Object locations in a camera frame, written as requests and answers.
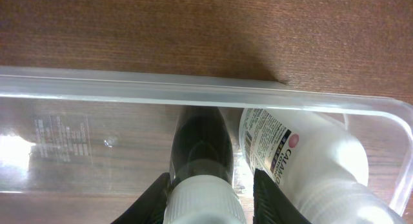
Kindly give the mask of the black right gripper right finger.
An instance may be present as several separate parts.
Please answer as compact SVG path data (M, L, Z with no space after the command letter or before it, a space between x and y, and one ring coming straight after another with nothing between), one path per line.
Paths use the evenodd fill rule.
M254 171L253 196L253 224L310 224L263 170Z

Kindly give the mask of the black bottle white cap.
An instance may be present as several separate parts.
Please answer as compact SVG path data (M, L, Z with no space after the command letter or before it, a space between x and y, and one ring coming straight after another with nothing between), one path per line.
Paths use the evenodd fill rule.
M217 107L182 108L172 142L170 177L164 223L245 223L232 182L232 142Z

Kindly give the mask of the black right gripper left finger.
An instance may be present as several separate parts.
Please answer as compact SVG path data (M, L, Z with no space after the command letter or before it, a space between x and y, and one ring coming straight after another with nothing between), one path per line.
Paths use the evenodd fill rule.
M170 174L162 173L112 224L162 224L169 187Z

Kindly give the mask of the white calamine lotion bottle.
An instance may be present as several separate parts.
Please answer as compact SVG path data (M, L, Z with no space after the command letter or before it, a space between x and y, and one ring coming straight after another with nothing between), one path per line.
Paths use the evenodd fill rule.
M311 223L403 223L372 193L360 141L313 112L246 108L239 144L252 170L265 171Z

